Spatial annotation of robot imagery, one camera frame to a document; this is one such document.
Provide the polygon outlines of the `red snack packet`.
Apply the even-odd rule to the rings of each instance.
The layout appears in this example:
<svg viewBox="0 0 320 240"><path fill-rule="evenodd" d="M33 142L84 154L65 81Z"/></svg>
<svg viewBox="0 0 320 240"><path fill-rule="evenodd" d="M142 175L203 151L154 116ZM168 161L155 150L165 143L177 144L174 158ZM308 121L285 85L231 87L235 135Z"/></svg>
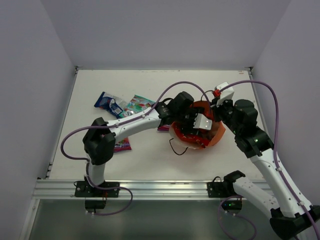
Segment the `red snack packet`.
<svg viewBox="0 0 320 240"><path fill-rule="evenodd" d="M174 122L170 126L169 133L178 144L190 149L204 149L210 145L214 138L211 131L190 129L183 127L178 122Z"/></svg>

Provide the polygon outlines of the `orange paper bag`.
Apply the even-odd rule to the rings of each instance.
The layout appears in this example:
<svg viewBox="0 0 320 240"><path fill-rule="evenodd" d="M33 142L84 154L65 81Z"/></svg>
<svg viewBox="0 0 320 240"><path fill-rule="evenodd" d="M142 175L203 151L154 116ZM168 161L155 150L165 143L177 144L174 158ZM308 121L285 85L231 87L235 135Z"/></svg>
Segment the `orange paper bag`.
<svg viewBox="0 0 320 240"><path fill-rule="evenodd" d="M202 114L205 115L208 119L212 120L211 130L206 130L206 131L211 131L211 133L214 135L214 138L212 139L212 142L210 143L210 145L207 146L206 148L216 145L222 139L222 137L223 137L223 135L224 135L224 133L226 131L226 129L223 126L222 122L221 121L219 121L219 122L215 121L215 118L213 116L213 111L210 109L210 106L209 106L208 102L200 100L200 101L196 101L196 102L192 103L189 106L189 108L191 106L193 106L193 107L202 107ZM178 145L181 145L181 144L177 143L175 140L173 140L172 136L171 136L170 140L174 141Z"/></svg>

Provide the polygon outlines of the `green Fox's candy packet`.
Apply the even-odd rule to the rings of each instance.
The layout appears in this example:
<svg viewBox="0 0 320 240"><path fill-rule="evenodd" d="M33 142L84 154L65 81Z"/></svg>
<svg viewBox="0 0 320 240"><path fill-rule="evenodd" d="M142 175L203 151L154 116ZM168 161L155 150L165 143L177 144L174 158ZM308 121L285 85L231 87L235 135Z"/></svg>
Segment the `green Fox's candy packet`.
<svg viewBox="0 0 320 240"><path fill-rule="evenodd" d="M130 102L124 107L123 112L119 115L121 118L125 118L139 112L151 108L155 102L145 97L135 95Z"/></svg>

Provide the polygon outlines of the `purple Fox's candy packet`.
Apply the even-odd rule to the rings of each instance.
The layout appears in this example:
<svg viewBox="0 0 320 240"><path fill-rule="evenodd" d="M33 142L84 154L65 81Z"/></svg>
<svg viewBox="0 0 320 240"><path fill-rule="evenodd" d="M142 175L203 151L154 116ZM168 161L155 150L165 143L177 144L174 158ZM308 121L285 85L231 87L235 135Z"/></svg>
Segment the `purple Fox's candy packet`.
<svg viewBox="0 0 320 240"><path fill-rule="evenodd" d="M121 151L130 151L131 149L129 138L126 137L115 144L113 152L118 153Z"/></svg>

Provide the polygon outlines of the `blue snack packet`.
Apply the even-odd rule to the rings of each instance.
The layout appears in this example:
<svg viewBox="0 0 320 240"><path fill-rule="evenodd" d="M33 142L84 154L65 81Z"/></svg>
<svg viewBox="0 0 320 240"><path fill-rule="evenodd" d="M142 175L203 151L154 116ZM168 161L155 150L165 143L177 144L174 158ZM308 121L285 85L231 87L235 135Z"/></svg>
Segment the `blue snack packet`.
<svg viewBox="0 0 320 240"><path fill-rule="evenodd" d="M107 111L117 119L121 119L127 105L128 103L122 98L103 91L93 106Z"/></svg>

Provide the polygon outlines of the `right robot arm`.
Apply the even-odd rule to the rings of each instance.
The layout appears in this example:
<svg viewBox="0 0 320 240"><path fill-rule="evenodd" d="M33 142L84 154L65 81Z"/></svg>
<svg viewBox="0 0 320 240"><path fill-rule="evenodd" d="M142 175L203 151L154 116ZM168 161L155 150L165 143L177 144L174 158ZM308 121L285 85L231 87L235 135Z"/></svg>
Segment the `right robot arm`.
<svg viewBox="0 0 320 240"><path fill-rule="evenodd" d="M282 240L289 240L316 223L320 219L320 207L313 205L293 182L275 152L273 141L258 127L258 111L253 102L214 99L211 109L214 120L224 123L234 134L236 146L257 167L272 194L255 185L240 171L224 177L223 192L250 201L264 213Z"/></svg>

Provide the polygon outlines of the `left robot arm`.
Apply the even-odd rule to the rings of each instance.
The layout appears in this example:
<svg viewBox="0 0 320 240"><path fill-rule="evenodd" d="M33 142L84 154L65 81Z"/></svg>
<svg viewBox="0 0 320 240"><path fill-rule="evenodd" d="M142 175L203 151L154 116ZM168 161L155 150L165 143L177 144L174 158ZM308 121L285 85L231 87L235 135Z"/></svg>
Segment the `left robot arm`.
<svg viewBox="0 0 320 240"><path fill-rule="evenodd" d="M149 129L178 122L190 112L194 98L187 92L180 92L168 103L156 102L139 113L114 121L94 120L82 142L88 156L85 169L86 190L92 196L99 196L104 190L106 163L113 157L115 144L129 136Z"/></svg>

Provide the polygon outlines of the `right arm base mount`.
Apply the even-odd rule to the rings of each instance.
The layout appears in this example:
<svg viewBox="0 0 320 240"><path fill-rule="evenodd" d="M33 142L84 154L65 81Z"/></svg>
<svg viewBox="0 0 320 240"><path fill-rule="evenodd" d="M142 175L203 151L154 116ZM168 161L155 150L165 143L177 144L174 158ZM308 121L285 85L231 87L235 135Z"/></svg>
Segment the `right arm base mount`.
<svg viewBox="0 0 320 240"><path fill-rule="evenodd" d="M216 176L212 181L206 184L207 193L209 198L219 198L222 202L228 197L236 196L231 184L224 181L221 177ZM241 197L230 198L222 204L224 211L237 214L242 210L243 203Z"/></svg>

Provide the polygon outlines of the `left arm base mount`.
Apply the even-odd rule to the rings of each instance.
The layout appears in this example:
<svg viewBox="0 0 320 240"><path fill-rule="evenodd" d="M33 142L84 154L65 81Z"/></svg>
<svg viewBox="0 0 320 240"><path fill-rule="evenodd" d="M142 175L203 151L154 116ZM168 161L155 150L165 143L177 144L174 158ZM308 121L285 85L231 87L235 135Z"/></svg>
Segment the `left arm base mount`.
<svg viewBox="0 0 320 240"><path fill-rule="evenodd" d="M101 190L92 187L86 180L75 181L74 196L76 198L85 198L84 207L89 212L103 210L107 204L108 198L117 198L119 196L119 182L103 182L99 187L108 188Z"/></svg>

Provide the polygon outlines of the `aluminium rail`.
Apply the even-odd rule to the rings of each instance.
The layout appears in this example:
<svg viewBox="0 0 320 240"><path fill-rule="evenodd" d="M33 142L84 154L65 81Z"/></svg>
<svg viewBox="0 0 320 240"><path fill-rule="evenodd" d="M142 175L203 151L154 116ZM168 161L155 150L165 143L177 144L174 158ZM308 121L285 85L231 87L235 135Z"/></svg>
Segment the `aluminium rail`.
<svg viewBox="0 0 320 240"><path fill-rule="evenodd" d="M74 179L37 180L33 200L76 200ZM208 180L118 180L121 187L130 189L134 200L182 201L214 200L207 191Z"/></svg>

